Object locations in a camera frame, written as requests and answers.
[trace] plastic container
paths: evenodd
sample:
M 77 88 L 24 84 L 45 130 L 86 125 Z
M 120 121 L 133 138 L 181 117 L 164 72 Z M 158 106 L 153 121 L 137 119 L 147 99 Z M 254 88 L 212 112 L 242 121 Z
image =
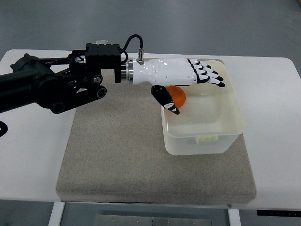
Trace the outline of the plastic container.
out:
M 186 102 L 180 114 L 161 108 L 165 148 L 172 155 L 223 153 L 245 129 L 224 64 L 216 60 L 204 62 L 224 78 L 226 86 L 193 84 L 181 87 Z

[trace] screw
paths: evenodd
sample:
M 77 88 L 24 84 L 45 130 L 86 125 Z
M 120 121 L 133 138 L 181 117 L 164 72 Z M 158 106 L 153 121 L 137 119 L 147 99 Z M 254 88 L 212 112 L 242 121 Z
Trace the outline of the screw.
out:
M 101 82 L 102 82 L 102 79 L 100 77 L 96 77 L 96 78 L 93 79 L 93 83 L 95 85 L 99 85 Z
M 74 86 L 74 85 L 75 85 L 74 81 L 68 82 L 68 86 Z

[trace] white robotic hand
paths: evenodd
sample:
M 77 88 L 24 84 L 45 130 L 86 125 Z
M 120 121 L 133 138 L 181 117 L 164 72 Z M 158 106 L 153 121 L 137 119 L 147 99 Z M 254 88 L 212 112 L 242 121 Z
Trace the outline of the white robotic hand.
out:
M 196 59 L 162 58 L 145 61 L 140 64 L 129 61 L 127 78 L 133 84 L 149 82 L 155 99 L 166 109 L 179 114 L 173 99 L 165 86 L 189 86 L 191 84 L 208 83 L 224 87 L 223 78 L 211 66 Z

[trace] gray felt mat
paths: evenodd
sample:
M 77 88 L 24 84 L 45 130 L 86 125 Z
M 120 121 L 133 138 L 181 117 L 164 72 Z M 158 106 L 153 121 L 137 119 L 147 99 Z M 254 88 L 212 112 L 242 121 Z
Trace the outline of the gray felt mat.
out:
M 170 155 L 151 85 L 114 84 L 77 108 L 56 192 L 62 201 L 247 203 L 256 188 L 244 138 L 222 154 Z

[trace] gray floor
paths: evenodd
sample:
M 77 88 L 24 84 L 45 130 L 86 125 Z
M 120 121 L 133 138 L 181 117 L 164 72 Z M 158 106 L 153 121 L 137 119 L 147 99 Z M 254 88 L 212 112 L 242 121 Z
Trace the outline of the gray floor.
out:
M 133 33 L 147 53 L 287 57 L 301 74 L 297 0 L 0 0 L 0 58 L 14 48 L 84 49 L 98 39 L 123 46 Z M 128 52 L 137 48 L 133 41 Z M 3 202 L 0 216 L 18 208 Z
M 0 226 L 47 226 L 53 202 L 0 200 Z

